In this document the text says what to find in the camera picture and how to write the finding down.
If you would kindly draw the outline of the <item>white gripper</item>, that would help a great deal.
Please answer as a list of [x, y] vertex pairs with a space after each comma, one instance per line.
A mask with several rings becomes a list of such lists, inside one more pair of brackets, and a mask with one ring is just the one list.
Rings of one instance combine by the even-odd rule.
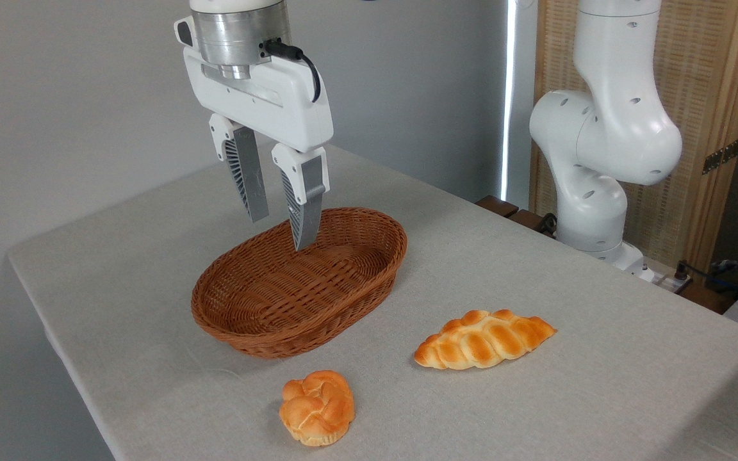
[[197, 101], [214, 113], [209, 126], [217, 157], [229, 167], [251, 221], [269, 214], [254, 129], [279, 142], [272, 157], [281, 170], [296, 251], [312, 245], [330, 190], [319, 146], [334, 128], [319, 73], [296, 49], [291, 56], [275, 53], [289, 47], [289, 19], [185, 17], [174, 30]]

